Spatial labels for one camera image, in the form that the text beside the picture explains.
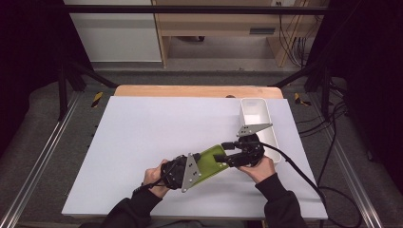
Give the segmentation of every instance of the person's left hand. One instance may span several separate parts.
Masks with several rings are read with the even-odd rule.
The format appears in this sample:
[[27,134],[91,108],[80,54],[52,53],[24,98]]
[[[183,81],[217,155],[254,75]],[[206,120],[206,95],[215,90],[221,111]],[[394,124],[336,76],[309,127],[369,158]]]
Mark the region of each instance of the person's left hand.
[[[149,168],[145,170],[144,173],[144,180],[143,184],[149,184],[149,183],[154,183],[155,181],[159,180],[161,177],[161,165],[163,163],[167,163],[168,160],[163,160],[161,161],[160,165],[156,168]],[[165,194],[169,191],[169,188],[165,186],[154,186],[150,189],[148,189],[150,192],[152,192],[155,196],[159,198],[163,198]]]

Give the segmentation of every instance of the white plastic bin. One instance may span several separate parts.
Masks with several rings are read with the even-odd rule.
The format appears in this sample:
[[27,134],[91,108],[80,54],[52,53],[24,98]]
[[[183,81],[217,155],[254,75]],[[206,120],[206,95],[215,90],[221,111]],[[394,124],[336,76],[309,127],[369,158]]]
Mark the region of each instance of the white plastic bin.
[[[271,124],[270,113],[267,108],[267,103],[262,98],[243,98],[240,100],[240,123],[242,125],[249,124]],[[278,148],[275,132],[273,130],[274,125],[261,130],[257,133],[259,140],[262,143]],[[279,152],[264,147],[264,155],[273,160],[274,164],[281,161],[281,155]]]

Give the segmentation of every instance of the wooden panel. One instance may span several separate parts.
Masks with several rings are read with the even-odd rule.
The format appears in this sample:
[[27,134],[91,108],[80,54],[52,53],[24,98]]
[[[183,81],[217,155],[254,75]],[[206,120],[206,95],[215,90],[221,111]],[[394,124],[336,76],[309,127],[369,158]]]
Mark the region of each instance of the wooden panel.
[[138,97],[218,97],[283,98],[277,87],[261,86],[197,86],[197,85],[120,85],[115,96]]

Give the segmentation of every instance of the green object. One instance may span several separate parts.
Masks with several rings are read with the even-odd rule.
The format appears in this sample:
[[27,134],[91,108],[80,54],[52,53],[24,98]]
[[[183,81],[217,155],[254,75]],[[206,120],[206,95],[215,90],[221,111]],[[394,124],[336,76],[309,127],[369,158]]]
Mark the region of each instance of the green object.
[[216,160],[214,159],[214,155],[226,156],[225,151],[220,144],[217,144],[201,152],[201,158],[198,161],[198,167],[201,172],[201,176],[198,181],[192,185],[192,187],[228,168],[228,165],[226,163],[216,162]]

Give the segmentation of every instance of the horizontal black bar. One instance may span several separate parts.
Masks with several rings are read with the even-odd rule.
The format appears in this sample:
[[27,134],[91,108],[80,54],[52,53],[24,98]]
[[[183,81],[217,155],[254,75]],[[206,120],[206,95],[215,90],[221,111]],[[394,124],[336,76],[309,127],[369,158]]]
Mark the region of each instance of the horizontal black bar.
[[239,7],[239,6],[110,6],[110,5],[47,5],[44,10],[69,13],[202,13],[202,14],[277,14],[325,15],[340,13],[341,9],[325,7]]

